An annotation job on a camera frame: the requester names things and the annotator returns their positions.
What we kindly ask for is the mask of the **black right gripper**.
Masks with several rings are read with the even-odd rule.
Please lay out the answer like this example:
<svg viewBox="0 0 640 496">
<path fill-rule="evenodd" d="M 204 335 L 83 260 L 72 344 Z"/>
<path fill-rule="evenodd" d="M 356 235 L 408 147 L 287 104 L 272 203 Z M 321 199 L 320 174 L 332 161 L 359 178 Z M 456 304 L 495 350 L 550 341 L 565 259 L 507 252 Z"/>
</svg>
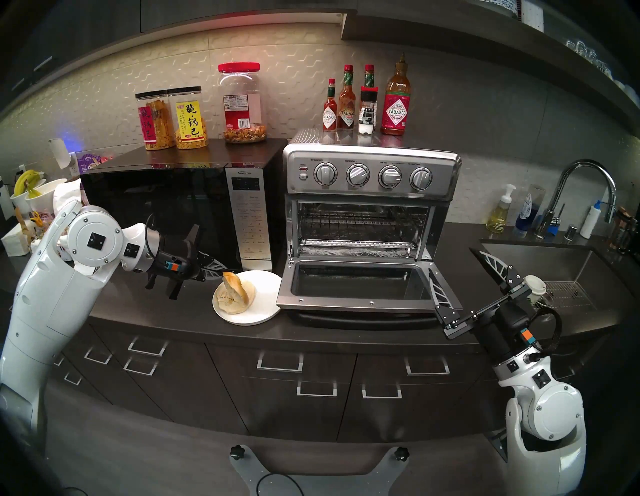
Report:
<svg viewBox="0 0 640 496">
<path fill-rule="evenodd" d="M 479 249 L 469 248 L 469 251 L 504 296 L 478 312 L 463 315 L 462 304 L 450 285 L 439 271 L 429 269 L 434 312 L 449 340 L 471 332 L 486 351 L 491 365 L 497 367 L 514 359 L 535 342 L 529 330 L 529 315 L 518 304 L 527 299 L 531 290 L 512 264 Z"/>
</svg>

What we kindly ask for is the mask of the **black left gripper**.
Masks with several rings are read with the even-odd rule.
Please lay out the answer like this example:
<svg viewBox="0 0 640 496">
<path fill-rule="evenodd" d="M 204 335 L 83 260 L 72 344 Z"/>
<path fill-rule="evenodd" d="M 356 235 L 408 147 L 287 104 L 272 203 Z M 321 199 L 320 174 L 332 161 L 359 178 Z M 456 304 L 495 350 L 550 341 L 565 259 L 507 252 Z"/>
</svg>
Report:
<svg viewBox="0 0 640 496">
<path fill-rule="evenodd" d="M 165 250 L 165 237 L 159 233 L 158 248 L 148 269 L 148 289 L 154 288 L 158 276 L 165 277 L 168 279 L 166 295 L 176 300 L 186 280 L 205 282 L 221 278 L 227 267 L 213 256 L 199 251 L 201 238 L 202 229 L 194 224 L 182 240 L 179 253 L 171 253 Z"/>
</svg>

